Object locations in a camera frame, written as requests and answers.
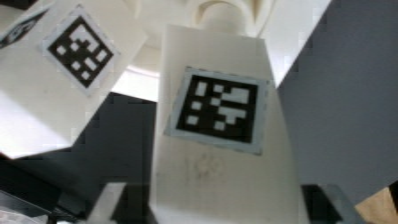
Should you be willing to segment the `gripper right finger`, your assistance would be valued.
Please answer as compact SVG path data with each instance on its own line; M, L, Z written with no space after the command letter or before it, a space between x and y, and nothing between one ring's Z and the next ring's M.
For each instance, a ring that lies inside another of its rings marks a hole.
M365 224L348 197L332 184L301 186L309 224Z

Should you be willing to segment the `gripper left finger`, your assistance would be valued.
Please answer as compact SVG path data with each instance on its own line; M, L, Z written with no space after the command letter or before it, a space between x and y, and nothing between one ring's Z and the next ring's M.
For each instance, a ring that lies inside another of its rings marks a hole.
M156 224L149 209L149 185L110 182L78 224Z

